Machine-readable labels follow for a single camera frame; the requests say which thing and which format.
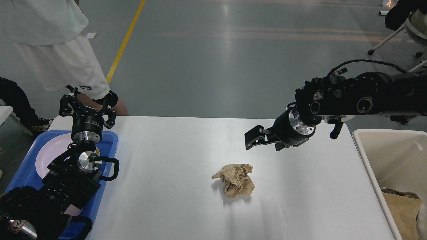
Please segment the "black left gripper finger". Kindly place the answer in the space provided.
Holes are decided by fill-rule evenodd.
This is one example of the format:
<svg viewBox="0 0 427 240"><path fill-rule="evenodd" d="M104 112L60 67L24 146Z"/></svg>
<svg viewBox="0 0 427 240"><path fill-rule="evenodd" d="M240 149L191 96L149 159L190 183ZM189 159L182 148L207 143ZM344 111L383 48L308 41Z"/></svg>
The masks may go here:
<svg viewBox="0 0 427 240"><path fill-rule="evenodd" d="M111 129L116 123L116 111L109 107L108 104L104 104L102 109L98 111L99 116L107 116L107 120L104 122L104 126L107 129Z"/></svg>
<svg viewBox="0 0 427 240"><path fill-rule="evenodd" d="M74 88L72 94L65 94L60 100L59 116L82 117L87 115L86 106L77 97L78 89Z"/></svg>

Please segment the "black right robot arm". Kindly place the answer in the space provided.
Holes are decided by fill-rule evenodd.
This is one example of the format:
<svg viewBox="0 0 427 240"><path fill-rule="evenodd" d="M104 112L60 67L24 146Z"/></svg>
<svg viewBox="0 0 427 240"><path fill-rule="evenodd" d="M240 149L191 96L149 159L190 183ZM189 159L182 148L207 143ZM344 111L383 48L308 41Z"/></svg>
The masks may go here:
<svg viewBox="0 0 427 240"><path fill-rule="evenodd" d="M426 67L410 71L398 65L375 61L399 71L396 75L366 72L346 78L346 61L323 78L305 81L296 89L295 100L276 118L272 127L257 125L244 134L245 148L275 144L276 151L297 147L311 138L321 121L334 124L331 139L337 139L344 122L357 115L379 115L406 124L417 116L426 116Z"/></svg>

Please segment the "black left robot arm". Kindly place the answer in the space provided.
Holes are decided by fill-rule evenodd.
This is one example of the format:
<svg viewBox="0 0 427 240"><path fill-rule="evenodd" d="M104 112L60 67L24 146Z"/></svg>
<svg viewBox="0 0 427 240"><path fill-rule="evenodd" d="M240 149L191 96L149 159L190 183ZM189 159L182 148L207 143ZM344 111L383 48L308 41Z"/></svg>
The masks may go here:
<svg viewBox="0 0 427 240"><path fill-rule="evenodd" d="M89 217L66 214L69 206L83 208L101 187L119 173L119 160L96 154L103 127L111 129L116 112L112 101L101 100L102 109L84 106L76 97L64 95L60 116L72 116L72 142L65 152L53 159L43 186L16 187L1 196L1 237L5 240L58 240L72 222L84 222L77 240L84 240L92 230Z"/></svg>

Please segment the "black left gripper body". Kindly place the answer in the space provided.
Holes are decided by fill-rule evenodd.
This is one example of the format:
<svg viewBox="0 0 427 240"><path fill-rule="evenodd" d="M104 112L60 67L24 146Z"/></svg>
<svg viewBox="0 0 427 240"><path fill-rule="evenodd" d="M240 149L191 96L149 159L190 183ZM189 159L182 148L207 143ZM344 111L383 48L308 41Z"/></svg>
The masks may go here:
<svg viewBox="0 0 427 240"><path fill-rule="evenodd" d="M102 140L104 118L102 116L73 116L71 139L73 142Z"/></svg>

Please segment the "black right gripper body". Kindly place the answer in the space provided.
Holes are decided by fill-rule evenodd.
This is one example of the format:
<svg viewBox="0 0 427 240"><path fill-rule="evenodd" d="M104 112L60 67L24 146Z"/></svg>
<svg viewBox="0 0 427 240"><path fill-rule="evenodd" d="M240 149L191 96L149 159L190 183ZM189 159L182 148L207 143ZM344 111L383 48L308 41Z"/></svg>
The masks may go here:
<svg viewBox="0 0 427 240"><path fill-rule="evenodd" d="M300 146L311 138L315 129L314 126L308 126L302 121L297 107L288 108L276 118L271 127L272 133L278 139L277 141L282 141L293 147Z"/></svg>

